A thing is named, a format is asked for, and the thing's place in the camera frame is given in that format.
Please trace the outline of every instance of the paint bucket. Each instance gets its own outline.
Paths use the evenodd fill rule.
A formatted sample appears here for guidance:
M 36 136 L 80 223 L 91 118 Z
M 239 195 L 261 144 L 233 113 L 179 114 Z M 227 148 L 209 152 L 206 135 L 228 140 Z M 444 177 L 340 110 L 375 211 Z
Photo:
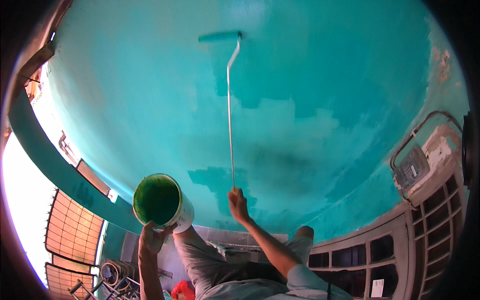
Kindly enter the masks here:
M 153 174 L 145 177 L 133 193 L 133 212 L 143 225 L 153 220 L 157 228 L 177 223 L 173 233 L 180 233 L 192 225 L 193 205 L 169 175 Z

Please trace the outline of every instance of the white bucket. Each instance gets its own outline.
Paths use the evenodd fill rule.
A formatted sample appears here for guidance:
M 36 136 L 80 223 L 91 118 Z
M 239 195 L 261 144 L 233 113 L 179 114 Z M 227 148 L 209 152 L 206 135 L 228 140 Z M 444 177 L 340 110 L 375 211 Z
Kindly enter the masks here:
M 137 202 L 140 201 L 139 195 L 138 195 L 139 193 L 137 193 L 137 191 L 139 190 L 139 187 L 141 187 L 142 184 L 146 182 L 146 180 L 152 180 L 152 179 L 167 179 L 175 184 L 179 192 L 179 205 L 176 213 L 173 215 L 170 221 L 164 224 L 157 224 L 157 228 L 162 229 L 177 223 L 177 227 L 173 230 L 173 233 L 184 232 L 192 225 L 193 218 L 195 217 L 195 211 L 193 209 L 192 203 L 187 198 L 187 196 L 185 196 L 185 194 L 182 192 L 179 184 L 172 177 L 166 174 L 158 173 L 158 174 L 150 175 L 148 177 L 145 177 L 138 184 L 137 188 L 135 189 L 135 192 L 133 193 L 133 201 L 132 201 L 133 212 L 135 213 L 135 216 L 143 225 L 145 225 L 150 221 L 146 219 L 145 216 L 137 212 L 137 210 L 143 209 L 143 208 L 140 208 L 139 205 L 137 204 Z

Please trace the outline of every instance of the painted ceiling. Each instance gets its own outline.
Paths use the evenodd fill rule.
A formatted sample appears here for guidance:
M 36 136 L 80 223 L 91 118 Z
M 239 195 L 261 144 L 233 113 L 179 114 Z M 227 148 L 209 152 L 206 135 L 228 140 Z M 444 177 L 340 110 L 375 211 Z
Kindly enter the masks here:
M 166 173 L 197 225 L 228 210 L 231 69 L 236 180 L 271 233 L 348 233 L 398 204 L 387 161 L 426 97 L 431 42 L 417 1 L 75 0 L 48 76 L 67 136 L 128 202 Z

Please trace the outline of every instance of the tiled floor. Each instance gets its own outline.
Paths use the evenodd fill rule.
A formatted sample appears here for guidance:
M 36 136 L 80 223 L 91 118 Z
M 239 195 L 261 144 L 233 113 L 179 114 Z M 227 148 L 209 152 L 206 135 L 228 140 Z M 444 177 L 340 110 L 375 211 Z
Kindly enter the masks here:
M 247 232 L 219 230 L 195 225 L 194 227 L 198 235 L 200 235 L 200 237 L 204 240 L 222 244 L 258 245 L 252 235 Z M 287 241 L 288 239 L 286 234 L 273 234 L 272 236 L 281 242 Z M 138 251 L 138 246 L 133 247 L 130 245 L 131 243 L 138 244 L 138 236 L 136 238 L 130 236 L 125 237 L 125 242 L 122 249 L 122 257 L 127 257 L 130 253 L 132 253 L 131 262 L 137 262 L 138 259 L 136 257 L 136 252 Z M 158 254 L 158 268 L 173 274 L 172 279 L 164 277 L 160 278 L 163 289 L 172 290 L 173 287 L 180 281 L 190 281 L 190 278 L 188 277 L 187 272 L 185 271 L 185 268 L 180 260 L 179 253 L 175 248 L 175 243 L 173 242 L 172 236 L 168 237 L 166 243 L 162 247 L 162 250 Z

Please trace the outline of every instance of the white paper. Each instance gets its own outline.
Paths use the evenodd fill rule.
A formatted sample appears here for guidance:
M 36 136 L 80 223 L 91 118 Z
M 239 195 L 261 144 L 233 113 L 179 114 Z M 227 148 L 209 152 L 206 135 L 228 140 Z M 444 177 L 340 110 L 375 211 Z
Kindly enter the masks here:
M 374 280 L 372 284 L 372 298 L 381 298 L 384 293 L 384 279 Z

